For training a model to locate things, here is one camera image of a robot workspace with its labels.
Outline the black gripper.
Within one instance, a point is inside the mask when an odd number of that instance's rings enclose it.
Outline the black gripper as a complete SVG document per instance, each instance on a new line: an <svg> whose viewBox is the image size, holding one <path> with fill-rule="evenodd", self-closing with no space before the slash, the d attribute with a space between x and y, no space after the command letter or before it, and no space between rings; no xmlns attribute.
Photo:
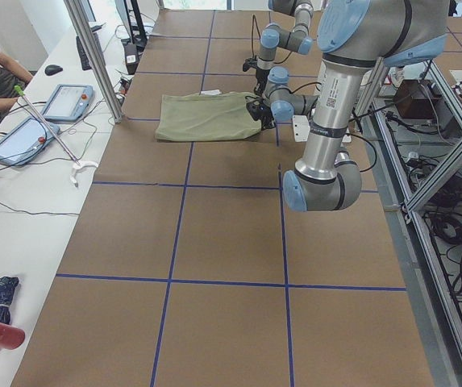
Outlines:
<svg viewBox="0 0 462 387"><path fill-rule="evenodd" d="M256 86L254 88L255 94L262 94L268 82L269 70L264 68L263 61L258 57L247 58L242 66L244 72L249 69L255 69Z"/></svg>
<svg viewBox="0 0 462 387"><path fill-rule="evenodd" d="M254 121L260 121L261 129L273 129L276 124L270 107L259 96L247 96L246 108Z"/></svg>

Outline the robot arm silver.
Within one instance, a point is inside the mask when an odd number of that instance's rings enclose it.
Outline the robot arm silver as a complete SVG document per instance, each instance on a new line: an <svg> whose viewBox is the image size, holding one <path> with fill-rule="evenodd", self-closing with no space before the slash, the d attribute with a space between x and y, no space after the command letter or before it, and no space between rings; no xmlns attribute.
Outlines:
<svg viewBox="0 0 462 387"><path fill-rule="evenodd" d="M294 17L291 31L275 23L260 36L256 95L264 98L273 119L284 122L309 114L310 132L301 159L285 173L284 199L296 211L342 210L359 197L360 170L342 148L363 76L377 60L388 68L437 57L447 39L447 1L332 1L323 12L315 42L325 66L318 96L288 91L287 69L274 64L276 50L307 54L314 42L309 1L271 1L270 10Z"/></svg>
<svg viewBox="0 0 462 387"><path fill-rule="evenodd" d="M260 48L257 54L247 58L243 63L243 71L250 68L256 70L256 86L254 94L260 96L266 87L268 75L274 67L278 48L289 52L307 55L313 45L310 36L310 24L314 15L312 1L291 0L268 2L268 8L272 11L288 15L294 18L293 28L289 31L276 23L270 23L260 33Z"/></svg>

